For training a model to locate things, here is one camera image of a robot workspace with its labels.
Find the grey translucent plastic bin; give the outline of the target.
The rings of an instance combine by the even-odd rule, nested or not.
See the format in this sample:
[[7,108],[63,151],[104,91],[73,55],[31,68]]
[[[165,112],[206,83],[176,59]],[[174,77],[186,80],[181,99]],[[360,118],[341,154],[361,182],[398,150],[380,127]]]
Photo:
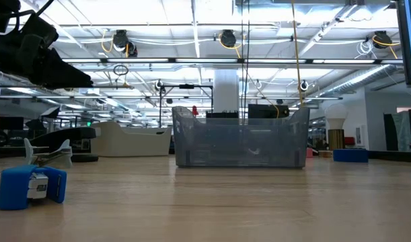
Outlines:
[[309,113],[301,108],[281,119],[198,119],[188,108],[173,107],[176,165],[302,168]]

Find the silver ventilation duct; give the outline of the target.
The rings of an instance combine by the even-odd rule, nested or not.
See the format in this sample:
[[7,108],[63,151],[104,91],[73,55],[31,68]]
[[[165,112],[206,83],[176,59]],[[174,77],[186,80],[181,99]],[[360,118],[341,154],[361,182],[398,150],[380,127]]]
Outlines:
[[320,97],[324,97],[331,95],[332,93],[345,93],[347,91],[352,91],[378,79],[387,77],[398,70],[399,68],[395,65],[379,65],[372,69],[357,71],[344,77],[334,86],[321,90],[318,95]]

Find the giant light bulb model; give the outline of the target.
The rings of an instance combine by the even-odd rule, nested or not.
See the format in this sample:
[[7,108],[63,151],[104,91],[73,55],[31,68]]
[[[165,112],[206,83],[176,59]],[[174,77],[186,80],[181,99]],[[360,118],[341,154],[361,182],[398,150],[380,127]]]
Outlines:
[[344,122],[348,116],[348,111],[343,104],[333,104],[325,110],[325,117],[328,123],[328,143],[331,151],[344,149]]

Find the black frame stand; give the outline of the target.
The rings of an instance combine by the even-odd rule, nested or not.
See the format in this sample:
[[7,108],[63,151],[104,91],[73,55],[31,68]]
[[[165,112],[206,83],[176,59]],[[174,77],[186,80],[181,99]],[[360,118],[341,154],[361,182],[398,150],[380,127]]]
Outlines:
[[[163,96],[163,88],[168,87],[169,89],[166,91],[165,96]],[[211,100],[211,112],[214,111],[214,90],[212,85],[198,85],[198,84],[179,84],[179,85],[164,85],[161,83],[159,89],[159,121],[158,127],[161,128],[162,123],[162,100],[166,97],[167,94],[171,92],[173,88],[176,89],[195,89],[199,88],[206,96]],[[211,94],[209,95],[204,88],[209,88],[211,90]]]

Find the white staple remover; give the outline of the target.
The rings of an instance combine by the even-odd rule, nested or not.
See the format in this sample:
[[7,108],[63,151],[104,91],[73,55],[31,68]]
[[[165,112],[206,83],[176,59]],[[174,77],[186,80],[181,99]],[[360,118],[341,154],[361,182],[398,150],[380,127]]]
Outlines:
[[24,139],[24,145],[26,150],[25,162],[28,165],[44,167],[46,165],[50,165],[51,163],[61,163],[65,166],[65,168],[70,168],[73,165],[71,160],[73,152],[69,139],[63,141],[61,146],[51,153],[34,154],[34,147],[27,138]]

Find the black upright panel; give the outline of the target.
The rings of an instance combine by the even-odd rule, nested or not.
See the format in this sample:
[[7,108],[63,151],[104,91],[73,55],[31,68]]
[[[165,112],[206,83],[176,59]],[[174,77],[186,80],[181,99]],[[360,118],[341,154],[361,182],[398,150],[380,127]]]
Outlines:
[[386,149],[388,151],[398,151],[398,136],[393,116],[391,114],[384,114],[383,121]]

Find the long ceiling light bar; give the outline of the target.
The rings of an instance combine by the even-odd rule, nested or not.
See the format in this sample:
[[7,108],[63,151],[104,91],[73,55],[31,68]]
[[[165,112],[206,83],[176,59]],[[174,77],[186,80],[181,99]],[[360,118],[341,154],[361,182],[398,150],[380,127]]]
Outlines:
[[348,64],[402,65],[402,59],[293,59],[293,58],[64,58],[66,63],[206,63],[206,64]]

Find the black softbox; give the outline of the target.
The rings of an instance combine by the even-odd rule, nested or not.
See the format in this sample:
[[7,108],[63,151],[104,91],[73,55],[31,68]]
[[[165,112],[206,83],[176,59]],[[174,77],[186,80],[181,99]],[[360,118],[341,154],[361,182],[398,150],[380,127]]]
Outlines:
[[50,119],[55,119],[58,117],[59,112],[61,110],[60,106],[57,107],[53,107],[53,108],[49,108],[47,109],[45,112],[43,112],[40,117],[41,118],[50,118]]

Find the black lamp shade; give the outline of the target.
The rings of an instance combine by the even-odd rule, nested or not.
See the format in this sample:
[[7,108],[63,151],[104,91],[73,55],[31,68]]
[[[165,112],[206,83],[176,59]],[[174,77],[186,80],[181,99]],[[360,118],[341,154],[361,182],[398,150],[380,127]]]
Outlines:
[[47,133],[47,129],[44,127],[44,124],[40,119],[27,121],[26,126],[28,127],[27,138],[29,140]]

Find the black background monitor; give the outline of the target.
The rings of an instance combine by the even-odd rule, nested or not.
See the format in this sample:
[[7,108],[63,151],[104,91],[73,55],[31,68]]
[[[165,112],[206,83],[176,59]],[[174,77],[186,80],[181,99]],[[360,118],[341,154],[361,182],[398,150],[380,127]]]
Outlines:
[[9,117],[0,116],[0,129],[1,130],[22,130],[24,128],[23,117]]

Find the blue box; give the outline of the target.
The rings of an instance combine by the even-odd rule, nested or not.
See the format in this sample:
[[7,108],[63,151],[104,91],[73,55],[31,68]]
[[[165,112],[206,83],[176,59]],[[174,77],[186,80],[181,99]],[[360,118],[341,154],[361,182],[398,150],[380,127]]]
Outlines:
[[333,160],[336,162],[368,163],[369,152],[365,149],[335,149]]

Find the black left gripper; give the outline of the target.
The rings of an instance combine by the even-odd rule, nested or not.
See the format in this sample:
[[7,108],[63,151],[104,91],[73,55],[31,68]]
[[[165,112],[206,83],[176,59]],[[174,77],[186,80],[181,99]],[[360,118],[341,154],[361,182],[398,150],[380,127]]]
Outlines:
[[62,60],[48,47],[57,33],[0,35],[0,71],[49,89],[92,87],[91,77]]

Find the blue foam block object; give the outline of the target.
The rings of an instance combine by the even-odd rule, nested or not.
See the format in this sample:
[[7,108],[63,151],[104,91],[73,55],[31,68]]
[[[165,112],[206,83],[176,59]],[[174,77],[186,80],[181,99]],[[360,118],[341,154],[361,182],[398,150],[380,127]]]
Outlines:
[[52,167],[20,165],[1,172],[0,210],[23,210],[31,199],[63,203],[67,172]]

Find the white plastic bin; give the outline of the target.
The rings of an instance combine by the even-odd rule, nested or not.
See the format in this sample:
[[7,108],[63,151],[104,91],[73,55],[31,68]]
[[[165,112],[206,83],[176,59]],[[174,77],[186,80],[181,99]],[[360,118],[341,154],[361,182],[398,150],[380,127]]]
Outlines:
[[116,122],[99,122],[91,126],[91,152],[100,157],[168,156],[172,127],[129,128]]

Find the black computer monitor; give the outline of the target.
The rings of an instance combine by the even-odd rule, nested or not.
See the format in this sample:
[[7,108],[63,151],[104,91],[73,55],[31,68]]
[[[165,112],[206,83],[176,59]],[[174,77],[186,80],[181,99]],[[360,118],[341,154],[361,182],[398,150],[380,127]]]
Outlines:
[[406,84],[411,85],[411,0],[396,0]]

